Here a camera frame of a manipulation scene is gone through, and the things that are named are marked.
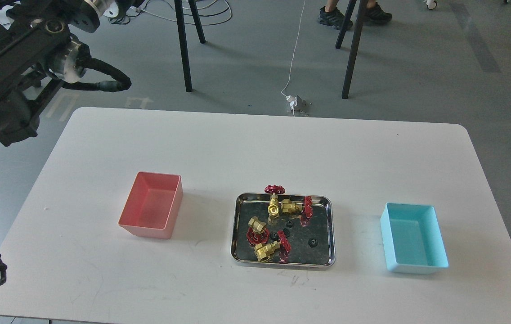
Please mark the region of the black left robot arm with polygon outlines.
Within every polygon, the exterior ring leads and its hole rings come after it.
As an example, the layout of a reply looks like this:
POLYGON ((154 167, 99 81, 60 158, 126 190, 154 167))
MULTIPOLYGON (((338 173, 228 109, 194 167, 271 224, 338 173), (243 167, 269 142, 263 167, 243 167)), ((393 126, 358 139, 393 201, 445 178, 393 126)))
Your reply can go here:
POLYGON ((0 0, 0 143, 37 135, 40 114, 62 88, 119 92, 130 78, 91 56, 70 27, 93 33, 135 0, 0 0))

